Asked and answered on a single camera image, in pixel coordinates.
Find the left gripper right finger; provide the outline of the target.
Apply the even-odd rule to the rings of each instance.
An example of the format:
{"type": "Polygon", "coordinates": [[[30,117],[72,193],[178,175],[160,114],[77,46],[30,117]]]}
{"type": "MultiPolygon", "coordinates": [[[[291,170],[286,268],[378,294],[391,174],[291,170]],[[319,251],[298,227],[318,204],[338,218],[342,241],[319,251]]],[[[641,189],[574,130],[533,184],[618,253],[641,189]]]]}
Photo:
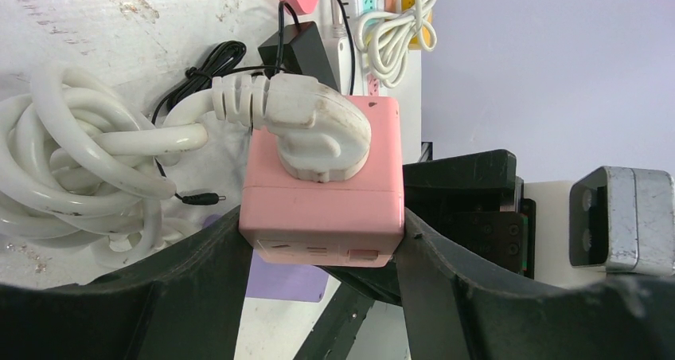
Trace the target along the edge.
{"type": "Polygon", "coordinates": [[[396,269],[414,359],[671,359],[674,280],[563,289],[448,240],[413,212],[396,269]]]}

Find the white multi-socket power strip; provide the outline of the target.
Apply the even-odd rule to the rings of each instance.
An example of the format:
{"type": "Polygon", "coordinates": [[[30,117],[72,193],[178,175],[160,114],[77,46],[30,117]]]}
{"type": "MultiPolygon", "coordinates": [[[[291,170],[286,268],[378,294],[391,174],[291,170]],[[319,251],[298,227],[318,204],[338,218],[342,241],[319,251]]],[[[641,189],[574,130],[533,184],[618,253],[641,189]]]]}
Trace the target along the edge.
{"type": "Polygon", "coordinates": [[[367,13],[384,10],[384,4],[385,0],[331,0],[332,25],[323,41],[337,89],[345,95],[386,93],[371,72],[365,48],[366,38],[377,21],[364,20],[367,13]]]}

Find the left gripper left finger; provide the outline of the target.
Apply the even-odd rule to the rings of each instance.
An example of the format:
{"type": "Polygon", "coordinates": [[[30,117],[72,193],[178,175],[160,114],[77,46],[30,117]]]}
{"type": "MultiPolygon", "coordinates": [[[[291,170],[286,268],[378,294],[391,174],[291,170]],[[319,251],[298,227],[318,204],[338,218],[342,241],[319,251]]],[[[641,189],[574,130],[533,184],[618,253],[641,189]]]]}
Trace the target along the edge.
{"type": "Polygon", "coordinates": [[[2,358],[233,358],[252,259],[239,216],[86,285],[2,285],[2,358]]]}

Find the black adapter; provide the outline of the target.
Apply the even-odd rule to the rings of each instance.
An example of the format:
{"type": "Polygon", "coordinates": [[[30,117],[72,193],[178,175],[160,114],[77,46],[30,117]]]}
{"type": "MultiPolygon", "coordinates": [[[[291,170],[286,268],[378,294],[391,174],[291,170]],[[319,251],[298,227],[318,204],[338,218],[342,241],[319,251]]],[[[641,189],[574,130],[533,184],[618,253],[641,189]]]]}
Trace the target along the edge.
{"type": "Polygon", "coordinates": [[[157,122],[162,109],[170,111],[186,97],[211,88],[215,77],[248,73],[270,78],[276,73],[288,72],[312,76],[333,89],[338,87],[317,24],[300,22],[288,2],[279,3],[278,31],[258,47],[258,52],[261,65],[242,66],[246,45],[241,41],[221,42],[205,56],[201,65],[185,71],[185,79],[159,101],[151,122],[157,122]]]}

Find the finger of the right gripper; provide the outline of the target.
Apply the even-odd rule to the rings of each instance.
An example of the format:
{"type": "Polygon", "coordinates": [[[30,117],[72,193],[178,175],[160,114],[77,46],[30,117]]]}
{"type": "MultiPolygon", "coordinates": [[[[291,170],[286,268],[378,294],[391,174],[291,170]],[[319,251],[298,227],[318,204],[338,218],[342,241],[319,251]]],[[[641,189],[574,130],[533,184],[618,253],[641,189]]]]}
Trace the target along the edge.
{"type": "Polygon", "coordinates": [[[376,301],[401,305],[396,266],[355,268],[321,266],[340,282],[301,345],[296,359],[346,359],[376,301]]]}

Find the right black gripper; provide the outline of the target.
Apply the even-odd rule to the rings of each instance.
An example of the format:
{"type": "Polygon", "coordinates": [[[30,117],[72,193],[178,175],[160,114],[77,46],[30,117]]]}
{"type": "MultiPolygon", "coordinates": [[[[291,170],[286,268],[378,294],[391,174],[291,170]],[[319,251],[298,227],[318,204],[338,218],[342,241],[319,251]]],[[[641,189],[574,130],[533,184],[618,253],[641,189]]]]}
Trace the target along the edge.
{"type": "Polygon", "coordinates": [[[407,164],[404,203],[434,230],[480,257],[535,276],[536,203],[507,150],[407,164]]]}

